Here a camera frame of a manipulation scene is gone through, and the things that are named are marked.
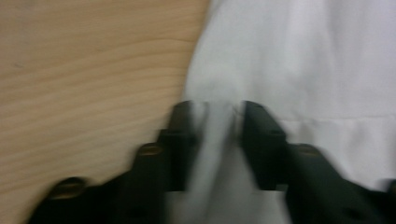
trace wooden table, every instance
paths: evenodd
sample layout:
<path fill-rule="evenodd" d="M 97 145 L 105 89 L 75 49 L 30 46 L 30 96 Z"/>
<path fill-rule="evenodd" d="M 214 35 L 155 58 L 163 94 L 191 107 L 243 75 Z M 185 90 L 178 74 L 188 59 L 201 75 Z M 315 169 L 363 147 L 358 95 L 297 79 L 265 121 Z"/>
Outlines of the wooden table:
<path fill-rule="evenodd" d="M 109 179 L 154 140 L 207 2 L 1 1 L 0 223 L 25 221 L 59 179 Z"/>

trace white fabric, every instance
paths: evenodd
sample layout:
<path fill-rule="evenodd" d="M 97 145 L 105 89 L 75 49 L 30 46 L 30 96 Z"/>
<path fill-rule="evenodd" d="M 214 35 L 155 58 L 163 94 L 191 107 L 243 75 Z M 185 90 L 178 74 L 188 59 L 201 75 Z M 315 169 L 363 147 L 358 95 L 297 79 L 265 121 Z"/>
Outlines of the white fabric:
<path fill-rule="evenodd" d="M 175 223 L 287 222 L 282 195 L 256 190 L 238 148 L 245 100 L 380 189 L 396 178 L 395 73 L 393 0 L 212 0 L 184 96 L 204 142 Z"/>

